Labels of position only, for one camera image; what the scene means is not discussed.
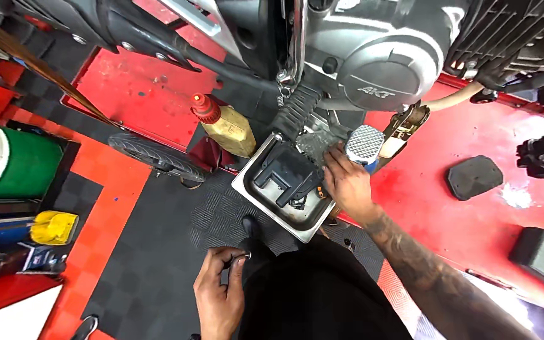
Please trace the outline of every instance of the akt logo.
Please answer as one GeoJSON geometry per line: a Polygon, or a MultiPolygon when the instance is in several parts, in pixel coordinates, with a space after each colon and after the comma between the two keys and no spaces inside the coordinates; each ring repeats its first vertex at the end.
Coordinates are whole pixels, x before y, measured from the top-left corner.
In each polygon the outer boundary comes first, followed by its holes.
{"type": "Polygon", "coordinates": [[[366,94],[374,94],[375,96],[380,97],[381,99],[386,98],[388,96],[395,96],[396,95],[395,93],[383,91],[382,89],[376,89],[376,88],[370,87],[370,86],[361,87],[358,90],[362,91],[362,92],[364,92],[366,94]]]}

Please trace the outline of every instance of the tattooed arm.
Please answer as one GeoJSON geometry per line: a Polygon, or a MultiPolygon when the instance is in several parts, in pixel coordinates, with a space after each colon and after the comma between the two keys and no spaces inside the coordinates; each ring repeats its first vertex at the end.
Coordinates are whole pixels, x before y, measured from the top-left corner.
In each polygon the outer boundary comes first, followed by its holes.
{"type": "Polygon", "coordinates": [[[538,339],[374,204],[370,176],[362,166],[349,161],[337,147],[325,153],[325,160],[331,196],[371,236],[404,288],[444,337],[538,339]]]}

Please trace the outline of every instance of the red floor tile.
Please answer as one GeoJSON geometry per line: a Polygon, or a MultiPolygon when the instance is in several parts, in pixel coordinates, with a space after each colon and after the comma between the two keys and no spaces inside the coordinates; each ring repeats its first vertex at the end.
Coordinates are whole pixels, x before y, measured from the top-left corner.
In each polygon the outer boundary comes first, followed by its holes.
{"type": "MultiPolygon", "coordinates": [[[[140,197],[150,169],[108,145],[15,106],[4,112],[3,120],[6,119],[37,125],[81,143],[71,171],[103,186],[69,254],[62,275],[64,288],[40,337],[41,340],[68,340],[80,323],[81,314],[140,197]]],[[[110,340],[110,337],[97,332],[91,339],[110,340]]]]}

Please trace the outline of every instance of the hand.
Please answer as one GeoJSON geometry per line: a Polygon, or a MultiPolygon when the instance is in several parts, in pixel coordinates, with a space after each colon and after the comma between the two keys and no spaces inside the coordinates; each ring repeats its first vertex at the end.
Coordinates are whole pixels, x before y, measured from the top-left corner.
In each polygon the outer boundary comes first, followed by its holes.
{"type": "Polygon", "coordinates": [[[374,221],[383,210],[371,200],[371,175],[363,166],[349,160],[342,146],[340,142],[325,152],[327,190],[337,205],[358,223],[374,221]]]}
{"type": "Polygon", "coordinates": [[[234,247],[210,248],[193,285],[201,321],[202,340],[230,340],[245,309],[242,268],[245,251],[234,247]],[[228,284],[221,273],[230,265],[228,284]]]}

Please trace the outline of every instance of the yellow object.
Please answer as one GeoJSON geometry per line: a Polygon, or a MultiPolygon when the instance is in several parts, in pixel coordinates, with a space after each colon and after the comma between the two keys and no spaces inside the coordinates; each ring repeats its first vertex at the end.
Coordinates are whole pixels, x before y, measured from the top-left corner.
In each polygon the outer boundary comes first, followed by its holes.
{"type": "Polygon", "coordinates": [[[68,244],[79,216],[67,212],[44,211],[40,212],[31,227],[31,239],[36,243],[50,246],[68,244]]]}
{"type": "Polygon", "coordinates": [[[231,154],[251,158],[255,152],[255,137],[249,121],[230,106],[220,106],[221,116],[213,124],[201,122],[209,137],[231,154]]]}

